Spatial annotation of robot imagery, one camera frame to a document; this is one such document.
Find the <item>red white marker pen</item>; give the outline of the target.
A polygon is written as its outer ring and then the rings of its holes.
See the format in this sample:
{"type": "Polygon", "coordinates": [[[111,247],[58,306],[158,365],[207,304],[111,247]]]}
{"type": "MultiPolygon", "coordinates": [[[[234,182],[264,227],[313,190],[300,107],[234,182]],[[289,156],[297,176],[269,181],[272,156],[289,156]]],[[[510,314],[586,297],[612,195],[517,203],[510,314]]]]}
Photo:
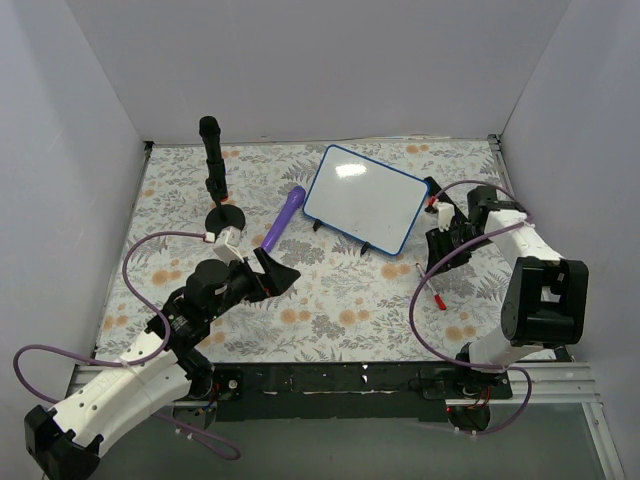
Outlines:
{"type": "MultiPolygon", "coordinates": [[[[420,263],[416,263],[415,264],[416,269],[418,270],[420,277],[424,277],[426,274],[426,270],[423,268],[423,266],[420,263]]],[[[432,282],[430,280],[427,280],[424,283],[424,289],[428,290],[430,292],[430,294],[433,296],[435,303],[437,304],[438,308],[441,311],[446,311],[447,310],[447,306],[444,303],[441,295],[439,294],[439,292],[435,289],[434,285],[432,284],[432,282]]]]}

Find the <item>blue framed whiteboard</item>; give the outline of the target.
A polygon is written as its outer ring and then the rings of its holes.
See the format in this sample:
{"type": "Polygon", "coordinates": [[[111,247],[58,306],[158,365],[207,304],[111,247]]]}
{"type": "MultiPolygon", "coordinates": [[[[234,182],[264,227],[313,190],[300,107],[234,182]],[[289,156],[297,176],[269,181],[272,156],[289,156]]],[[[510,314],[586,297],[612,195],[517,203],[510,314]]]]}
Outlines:
{"type": "Polygon", "coordinates": [[[319,163],[302,211],[324,226],[396,256],[429,193],[425,181],[332,144],[319,163]]]}

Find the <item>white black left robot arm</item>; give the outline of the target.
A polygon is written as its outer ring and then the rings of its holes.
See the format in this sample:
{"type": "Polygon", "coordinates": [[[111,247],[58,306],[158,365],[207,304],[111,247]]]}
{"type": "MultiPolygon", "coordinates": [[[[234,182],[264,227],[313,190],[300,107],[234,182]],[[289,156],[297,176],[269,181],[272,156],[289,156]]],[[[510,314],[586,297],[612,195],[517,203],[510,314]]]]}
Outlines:
{"type": "Polygon", "coordinates": [[[254,253],[260,272],[243,258],[200,262],[115,366],[26,414],[26,449],[48,478],[87,479],[115,442],[166,404],[211,397],[214,367],[197,349],[211,323],[242,302],[284,294],[300,276],[263,249],[254,253]]]}

